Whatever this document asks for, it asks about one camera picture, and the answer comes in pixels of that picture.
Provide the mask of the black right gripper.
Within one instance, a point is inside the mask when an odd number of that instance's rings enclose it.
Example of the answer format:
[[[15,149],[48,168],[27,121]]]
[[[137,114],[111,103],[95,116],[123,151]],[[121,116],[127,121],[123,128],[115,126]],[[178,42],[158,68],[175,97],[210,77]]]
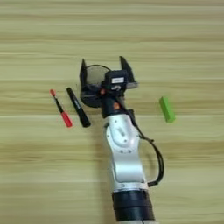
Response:
[[[137,88],[134,74],[127,60],[121,56],[122,70],[126,70],[129,81],[114,84],[112,81],[101,81],[99,84],[87,83],[87,66],[83,59],[80,66],[80,99],[90,108],[101,108],[103,118],[127,114],[124,105],[124,93],[127,89]]]

